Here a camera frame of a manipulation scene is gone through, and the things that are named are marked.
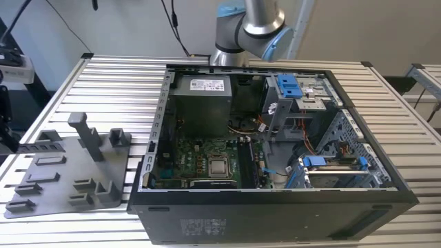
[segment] green circuit board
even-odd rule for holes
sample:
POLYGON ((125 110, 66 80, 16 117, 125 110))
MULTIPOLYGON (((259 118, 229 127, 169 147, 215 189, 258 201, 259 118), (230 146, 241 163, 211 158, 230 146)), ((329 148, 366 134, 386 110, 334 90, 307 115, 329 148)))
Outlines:
MULTIPOLYGON (((257 141, 251 143, 254 161, 265 164, 262 145, 257 141)), ((157 188, 186 189, 193 180, 233 180, 239 183, 239 167, 237 159, 237 141, 217 139, 180 139, 176 142, 176 156, 173 169, 162 169, 160 179, 156 183, 157 188), (213 178, 209 176, 209 160, 223 159, 227 161, 227 175, 213 178)))

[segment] white wall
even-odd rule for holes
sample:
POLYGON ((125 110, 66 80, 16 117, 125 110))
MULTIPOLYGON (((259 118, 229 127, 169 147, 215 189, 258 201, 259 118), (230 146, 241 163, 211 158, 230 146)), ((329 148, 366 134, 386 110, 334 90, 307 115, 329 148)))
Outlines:
MULTIPOLYGON (((173 37, 160 0, 49 0, 70 28, 104 55, 184 56, 173 37)), ((170 1, 164 1, 168 8, 170 1)), ((209 54, 214 49, 215 7, 221 0, 176 0, 178 32, 186 49, 209 54)), ((0 17, 9 25, 22 0, 0 0, 0 17)), ((294 20, 297 0, 278 0, 286 24, 294 20)), ((45 0, 33 0, 12 32, 32 58, 41 81, 56 90, 86 49, 68 31, 45 0)))
POLYGON ((383 75, 441 64, 439 0, 315 0, 298 59, 367 60, 383 75))

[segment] slotted aluminum surface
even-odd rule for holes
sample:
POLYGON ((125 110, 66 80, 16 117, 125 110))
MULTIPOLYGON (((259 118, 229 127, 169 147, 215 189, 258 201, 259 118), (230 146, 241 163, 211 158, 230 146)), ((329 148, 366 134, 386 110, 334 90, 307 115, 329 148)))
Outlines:
MULTIPOLYGON (((129 197, 134 169, 146 149, 165 64, 206 64, 206 59, 94 56, 81 60, 21 140, 32 142, 42 129, 56 129, 62 136, 74 135, 66 125, 72 111, 88 113, 88 124, 98 132, 124 128, 133 135, 124 200, 129 197)), ((299 60, 270 64, 251 60, 250 66, 331 70, 421 204, 359 242, 217 246, 441 247, 441 139, 374 69, 359 63, 299 60)), ((24 155, 9 156, 0 167, 1 213, 30 160, 24 155)), ((114 209, 12 220, 1 215, 0 244, 150 246, 137 216, 128 215, 125 207, 122 203, 114 209)))

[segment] motherboard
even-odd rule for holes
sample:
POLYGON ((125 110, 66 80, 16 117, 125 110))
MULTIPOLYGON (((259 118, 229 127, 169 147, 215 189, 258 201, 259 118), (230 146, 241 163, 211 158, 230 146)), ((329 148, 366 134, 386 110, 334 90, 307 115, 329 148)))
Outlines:
POLYGON ((157 189, 269 188, 261 140, 178 139, 174 163, 162 168, 157 189))

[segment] power supply label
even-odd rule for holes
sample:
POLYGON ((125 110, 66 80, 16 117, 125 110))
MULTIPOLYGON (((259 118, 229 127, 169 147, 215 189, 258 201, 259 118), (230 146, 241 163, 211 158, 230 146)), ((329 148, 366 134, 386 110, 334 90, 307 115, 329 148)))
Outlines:
POLYGON ((223 91, 223 80, 192 79, 190 90, 223 91))

